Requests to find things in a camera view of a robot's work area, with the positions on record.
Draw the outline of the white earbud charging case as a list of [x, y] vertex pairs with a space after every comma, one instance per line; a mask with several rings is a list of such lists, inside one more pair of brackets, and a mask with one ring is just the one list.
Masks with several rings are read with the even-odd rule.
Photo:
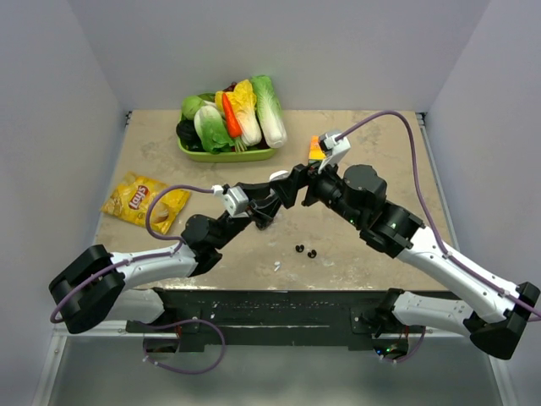
[[287, 170], [281, 170], [277, 171], [275, 173], [272, 173], [269, 177], [270, 181], [277, 180], [280, 178], [286, 178], [289, 175], [289, 172]]

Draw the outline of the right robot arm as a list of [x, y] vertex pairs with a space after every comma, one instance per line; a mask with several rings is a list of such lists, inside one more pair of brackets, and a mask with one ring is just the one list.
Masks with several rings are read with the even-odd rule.
[[510, 359], [539, 289], [497, 277], [443, 243], [419, 217], [388, 201], [386, 187], [386, 181], [363, 164], [343, 175], [336, 166], [297, 165], [270, 178], [270, 188], [284, 207], [293, 206], [298, 191], [305, 189], [303, 206], [323, 203], [352, 224], [368, 247], [419, 269], [456, 296], [439, 299], [391, 288], [380, 304], [361, 315], [377, 334], [402, 326], [433, 327], [468, 337], [497, 359]]

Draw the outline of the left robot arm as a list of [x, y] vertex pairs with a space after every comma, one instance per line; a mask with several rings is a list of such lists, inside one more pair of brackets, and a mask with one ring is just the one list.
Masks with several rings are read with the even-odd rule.
[[162, 303], [154, 291], [139, 286], [174, 277], [195, 277], [209, 272], [222, 258], [221, 249], [250, 223], [267, 228], [282, 206], [278, 194], [263, 184], [214, 185], [201, 189], [179, 184], [166, 188], [150, 203], [177, 190], [214, 195], [225, 211], [218, 217], [193, 215], [179, 236], [147, 232], [170, 246], [134, 253], [108, 252], [92, 245], [49, 284], [56, 304], [50, 315], [53, 324], [63, 323], [72, 334], [87, 332], [107, 320], [135, 320], [157, 332], [169, 330], [175, 311]]

